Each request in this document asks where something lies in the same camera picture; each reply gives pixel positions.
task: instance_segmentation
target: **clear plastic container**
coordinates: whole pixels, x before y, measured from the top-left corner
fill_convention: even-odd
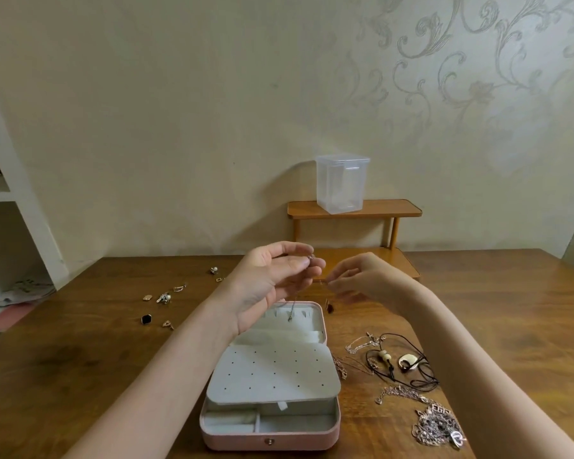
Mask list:
[[[317,204],[329,214],[359,211],[364,206],[370,158],[352,154],[317,156]]]

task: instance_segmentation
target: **black cord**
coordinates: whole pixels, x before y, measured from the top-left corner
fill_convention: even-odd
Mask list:
[[[415,363],[413,365],[417,366],[417,369],[419,370],[419,374],[421,374],[421,379],[410,380],[410,382],[408,382],[408,383],[403,382],[403,381],[395,378],[395,375],[394,375],[395,367],[393,364],[391,364],[391,362],[388,362],[388,364],[389,364],[388,372],[383,373],[382,371],[375,368],[370,363],[370,361],[368,361],[368,358],[370,357],[369,356],[370,353],[375,353],[375,359],[378,359],[378,353],[383,351],[382,339],[386,335],[393,335],[394,337],[399,337],[401,339],[404,339],[410,346],[412,346],[414,348],[415,351],[417,351],[417,353],[419,353],[419,357],[417,358],[417,360],[415,361]],[[421,391],[421,392],[430,392],[439,385],[439,381],[434,376],[434,372],[431,369],[431,366],[430,366],[429,361],[427,360],[427,357],[423,354],[423,351],[421,351],[418,347],[416,347],[414,344],[412,344],[412,342],[410,342],[410,340],[407,339],[404,335],[400,335],[399,333],[390,333],[390,332],[383,333],[378,339],[378,347],[379,347],[379,349],[369,349],[368,351],[366,351],[365,361],[366,361],[366,364],[368,365],[368,368],[370,370],[372,370],[381,380],[383,380],[384,378],[388,378],[389,380],[391,380],[394,383],[399,383],[401,385],[407,386],[409,388],[412,388],[414,390]]]

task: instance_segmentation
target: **pink jewelry box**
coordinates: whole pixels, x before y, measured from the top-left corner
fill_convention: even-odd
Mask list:
[[[339,392],[321,306],[278,303],[222,354],[202,437],[214,450],[329,449],[340,434]]]

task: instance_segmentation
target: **perforated white panel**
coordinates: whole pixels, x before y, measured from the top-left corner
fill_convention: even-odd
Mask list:
[[[320,400],[339,392],[340,380],[326,345],[277,341],[230,346],[206,394],[217,404],[241,404]]]

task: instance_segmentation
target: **forearm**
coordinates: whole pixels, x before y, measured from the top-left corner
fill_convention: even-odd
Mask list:
[[[66,457],[164,458],[235,331],[206,300]]]
[[[476,457],[574,458],[574,442],[424,287],[405,317],[413,326]]]

